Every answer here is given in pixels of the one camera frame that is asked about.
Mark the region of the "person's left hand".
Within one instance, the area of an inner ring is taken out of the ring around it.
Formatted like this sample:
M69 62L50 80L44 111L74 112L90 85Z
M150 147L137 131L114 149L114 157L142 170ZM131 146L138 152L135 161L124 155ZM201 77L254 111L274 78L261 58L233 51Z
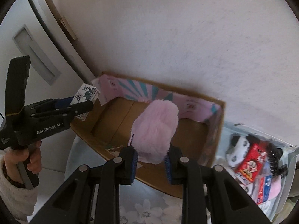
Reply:
M23 184L22 177L18 170L17 164L24 162L29 158L29 164L27 169L34 174L40 173L42 169L41 165L41 141L35 142L36 149L29 154L28 149L24 150L12 150L9 149L4 155L4 164L6 166L7 175L12 181Z

